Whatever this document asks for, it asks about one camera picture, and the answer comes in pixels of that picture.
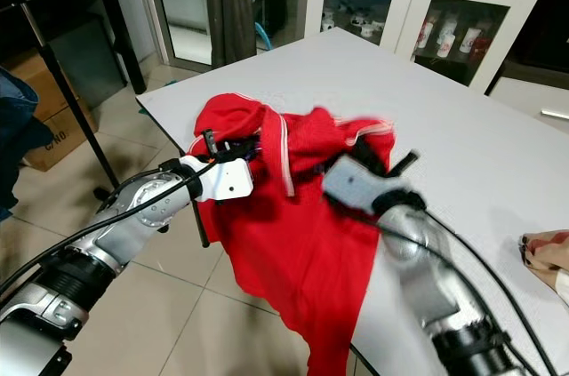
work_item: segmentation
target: white table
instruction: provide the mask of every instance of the white table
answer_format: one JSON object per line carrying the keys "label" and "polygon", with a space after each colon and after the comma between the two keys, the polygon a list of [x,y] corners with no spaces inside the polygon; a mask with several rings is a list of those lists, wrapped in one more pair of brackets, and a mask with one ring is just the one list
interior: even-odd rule
{"label": "white table", "polygon": [[[566,135],[337,28],[137,99],[187,149],[197,114],[224,92],[283,112],[302,114],[322,105],[338,116],[394,120],[393,161],[411,148],[421,152],[405,176],[429,209],[497,270],[558,372],[569,372],[569,315],[561,299],[522,265],[517,249],[524,233],[569,228]],[[463,251],[453,248],[453,257],[514,343],[546,374],[490,278]],[[397,283],[385,267],[380,243],[352,344],[381,376],[438,374],[434,351],[399,302]]]}

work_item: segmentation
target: black cable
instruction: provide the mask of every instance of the black cable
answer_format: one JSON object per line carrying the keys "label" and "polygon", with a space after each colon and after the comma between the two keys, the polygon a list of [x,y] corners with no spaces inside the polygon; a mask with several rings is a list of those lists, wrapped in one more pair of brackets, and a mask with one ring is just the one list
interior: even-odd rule
{"label": "black cable", "polygon": [[172,188],[168,189],[167,191],[163,192],[162,194],[159,194],[159,195],[149,199],[147,202],[140,204],[140,205],[137,205],[136,207],[133,207],[132,209],[127,210],[124,213],[118,214],[117,216],[113,216],[112,218],[102,220],[101,222],[94,223],[87,228],[83,228],[80,231],[77,231],[72,236],[69,236],[65,240],[62,240],[59,243],[57,243],[56,245],[53,245],[49,249],[41,252],[40,254],[35,256],[34,259],[30,260],[28,263],[26,263],[21,268],[16,270],[16,272],[14,272],[11,276],[9,276],[8,279],[0,285],[0,296],[4,292],[6,292],[6,290],[8,290],[8,288],[12,284],[14,284],[21,276],[26,274],[30,269],[32,269],[35,265],[40,263],[43,259],[47,258],[48,256],[51,256],[52,254],[63,249],[64,247],[67,247],[69,244],[74,243],[76,240],[78,240],[82,236],[86,236],[87,234],[91,234],[92,232],[94,232],[98,229],[105,228],[108,225],[112,225],[113,223],[117,223],[121,220],[124,220],[130,216],[133,216],[135,213],[138,213],[141,210],[146,209],[147,207],[151,206],[152,204],[157,203],[158,201],[162,200],[163,198],[169,196],[172,192],[177,191],[180,188],[186,187],[191,181],[196,180],[202,174],[211,170],[216,164],[217,164],[217,162],[215,162],[215,161],[212,163],[209,163],[206,167],[197,171],[196,173],[192,174],[191,176],[187,177],[185,180],[180,182],[178,185],[175,185]]}
{"label": "black cable", "polygon": [[97,209],[97,212],[102,212],[103,210],[105,210],[111,204],[113,199],[116,198],[121,193],[121,191],[123,189],[128,187],[135,180],[138,180],[138,179],[143,178],[145,176],[151,176],[151,175],[156,174],[158,172],[160,172],[160,169],[152,169],[152,170],[146,170],[145,172],[136,173],[134,176],[131,176],[130,178],[125,180],[123,183],[121,183],[118,187],[116,187],[116,189],[113,192],[111,192],[107,198],[105,198],[105,200],[100,204],[99,209]]}
{"label": "black cable", "polygon": [[524,311],[520,308],[519,304],[517,303],[516,299],[514,298],[514,295],[511,293],[509,288],[504,284],[504,282],[501,281],[500,277],[494,272],[492,267],[490,267],[490,265],[488,265],[488,263],[484,260],[484,258],[482,256],[480,256],[480,254],[474,249],[474,247],[472,247],[470,245],[470,243],[468,241],[466,241],[464,238],[459,236],[456,232],[454,232],[450,228],[448,228],[443,222],[441,222],[439,219],[437,219],[431,213],[429,213],[429,212],[425,212],[425,213],[433,221],[435,221],[438,225],[440,225],[443,229],[445,229],[454,239],[456,239],[459,243],[461,243],[470,253],[472,253],[472,255],[476,258],[476,260],[478,260],[478,262],[480,262],[480,264],[484,267],[484,269],[488,272],[488,274],[490,274],[492,279],[496,282],[496,284],[504,292],[504,294],[506,295],[506,298],[508,298],[509,303],[511,304],[512,308],[516,312],[520,322],[522,323],[522,325],[525,328],[525,331],[527,332],[530,339],[532,340],[533,345],[537,349],[537,352],[539,353],[541,360],[543,361],[543,363],[547,367],[549,373],[552,376],[557,376],[557,372],[556,372],[555,368],[553,367],[553,363],[551,363],[551,361],[549,360],[549,357],[548,357],[547,353],[545,352],[545,350],[543,349],[543,346],[541,345],[540,340],[537,337],[537,334],[535,334],[532,326],[530,325],[529,321],[527,320],[527,317],[525,316]]}
{"label": "black cable", "polygon": [[[426,252],[432,254],[433,256],[435,256],[436,258],[441,260],[467,286],[467,288],[470,290],[470,292],[472,293],[472,295],[474,296],[474,298],[476,299],[476,301],[478,302],[478,304],[480,305],[480,307],[482,308],[484,313],[488,316],[488,318],[490,319],[491,323],[496,328],[496,330],[498,332],[504,332],[501,329],[500,323],[498,323],[498,320],[496,319],[495,315],[493,314],[492,310],[490,309],[490,307],[488,306],[488,304],[486,303],[485,299],[482,297],[482,295],[480,294],[478,289],[468,280],[468,278],[462,273],[462,271],[456,265],[454,265],[448,258],[446,258],[443,254],[441,254],[440,252],[436,251],[435,249],[432,249],[431,247],[421,243],[420,241],[414,240],[414,239],[412,239],[412,238],[410,238],[404,234],[401,234],[401,233],[395,231],[392,228],[385,227],[381,224],[375,223],[375,222],[368,220],[368,219],[364,219],[362,217],[358,217],[358,216],[351,214],[351,213],[346,212],[346,214],[354,220],[360,221],[366,225],[370,225],[372,227],[379,229],[383,235],[393,236],[395,238],[399,238],[400,240],[404,240],[404,241],[408,241],[410,243],[416,244],[421,249],[425,250]],[[532,374],[532,376],[540,376],[539,373],[537,373],[535,371],[535,369],[527,362],[527,360],[522,357],[522,355],[519,353],[519,351],[517,351],[517,349],[514,348],[514,346],[511,344],[511,341],[506,341],[504,343],[510,349],[512,354],[518,359],[520,364],[523,365],[524,368],[529,373]]]}

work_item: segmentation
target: red garment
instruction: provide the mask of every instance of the red garment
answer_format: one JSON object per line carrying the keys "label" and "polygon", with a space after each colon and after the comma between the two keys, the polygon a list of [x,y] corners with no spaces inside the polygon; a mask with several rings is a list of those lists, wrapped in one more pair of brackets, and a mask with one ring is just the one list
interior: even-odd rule
{"label": "red garment", "polygon": [[[223,244],[241,288],[265,298],[309,344],[309,375],[345,375],[379,236],[328,204],[315,166],[366,135],[388,167],[392,125],[341,121],[323,108],[279,115],[257,100],[222,94],[197,118],[195,135],[206,129],[218,142],[257,132],[261,148],[250,162],[250,196],[199,205],[210,240]],[[201,136],[188,153],[207,153]]]}

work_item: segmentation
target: cardboard box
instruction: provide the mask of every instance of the cardboard box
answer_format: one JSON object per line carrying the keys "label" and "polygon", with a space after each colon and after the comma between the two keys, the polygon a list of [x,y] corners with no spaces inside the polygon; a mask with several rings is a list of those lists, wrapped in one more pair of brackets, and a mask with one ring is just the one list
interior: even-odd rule
{"label": "cardboard box", "polygon": [[[85,118],[87,118],[91,129],[97,132],[97,125],[81,100],[79,101],[79,106]],[[32,149],[25,156],[27,164],[42,172],[46,172],[52,168],[62,160],[64,156],[86,140],[81,127],[79,127],[79,123],[69,107],[44,121],[44,124],[47,125],[53,133],[52,143],[42,148]]]}
{"label": "cardboard box", "polygon": [[55,116],[68,105],[60,88],[57,83],[55,83],[52,73],[45,66],[44,60],[35,50],[24,52],[11,58],[5,62],[4,67],[8,69],[13,76],[25,81],[36,91],[39,97],[39,103],[37,104],[34,116],[39,121],[43,122],[49,117]]}

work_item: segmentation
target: blue hose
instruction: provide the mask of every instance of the blue hose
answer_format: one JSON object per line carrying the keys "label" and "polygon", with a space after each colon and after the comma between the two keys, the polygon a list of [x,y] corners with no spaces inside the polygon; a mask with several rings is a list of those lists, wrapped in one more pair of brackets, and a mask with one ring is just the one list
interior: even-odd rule
{"label": "blue hose", "polygon": [[265,32],[265,29],[263,29],[263,27],[260,25],[259,22],[255,22],[255,30],[257,31],[257,34],[260,35],[263,42],[267,46],[267,50],[273,50],[273,44],[270,43],[270,40],[268,39],[268,35]]}

